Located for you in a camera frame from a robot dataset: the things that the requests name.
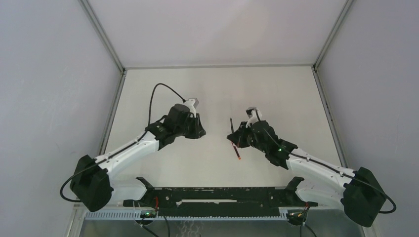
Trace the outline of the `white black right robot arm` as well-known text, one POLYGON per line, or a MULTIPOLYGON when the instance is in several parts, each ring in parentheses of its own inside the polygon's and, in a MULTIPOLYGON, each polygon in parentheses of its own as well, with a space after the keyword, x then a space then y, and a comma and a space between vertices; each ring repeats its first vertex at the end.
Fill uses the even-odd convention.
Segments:
POLYGON ((262 120, 247 125, 244 121, 227 139, 238 148, 255 148, 274 166, 280 166, 309 183, 286 191, 291 205, 316 202, 342 210, 353 222, 371 227, 388 200, 378 180, 367 168, 358 170, 333 165, 279 138, 273 127, 262 120))

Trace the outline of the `black pen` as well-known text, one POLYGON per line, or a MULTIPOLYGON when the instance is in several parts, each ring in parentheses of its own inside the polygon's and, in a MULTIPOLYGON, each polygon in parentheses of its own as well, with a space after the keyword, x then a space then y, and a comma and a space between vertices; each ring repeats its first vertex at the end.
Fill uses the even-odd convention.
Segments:
POLYGON ((231 131, 231 133, 234 133, 234 125, 233 125, 232 118, 230 118, 230 131, 231 131))

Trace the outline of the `red pen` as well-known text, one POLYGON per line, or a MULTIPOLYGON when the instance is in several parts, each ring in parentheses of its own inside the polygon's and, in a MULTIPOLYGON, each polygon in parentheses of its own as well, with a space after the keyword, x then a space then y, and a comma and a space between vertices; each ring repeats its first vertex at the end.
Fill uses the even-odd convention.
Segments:
POLYGON ((234 152, 235 152, 235 154, 236 154, 236 156, 237 156, 238 160, 241 160, 241 156, 240 156, 240 154, 239 154, 239 152, 238 152, 238 149, 237 149, 236 145, 235 145, 234 143, 231 143, 231 145, 232 145, 232 147, 233 147, 233 149, 234 149, 234 152))

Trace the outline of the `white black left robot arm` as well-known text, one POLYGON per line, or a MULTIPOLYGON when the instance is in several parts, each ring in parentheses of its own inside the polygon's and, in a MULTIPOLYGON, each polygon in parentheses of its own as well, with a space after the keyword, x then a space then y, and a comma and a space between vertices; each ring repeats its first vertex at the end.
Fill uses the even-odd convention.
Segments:
POLYGON ((135 161, 172 144, 176 138, 200 139, 206 131, 196 111, 197 98, 175 104, 160 120, 149 124, 144 132, 114 151, 95 158, 85 155, 78 160, 74 175, 68 180, 70 190, 91 212, 114 200, 137 200, 148 206, 154 192, 144 184, 117 182, 115 177, 135 161))

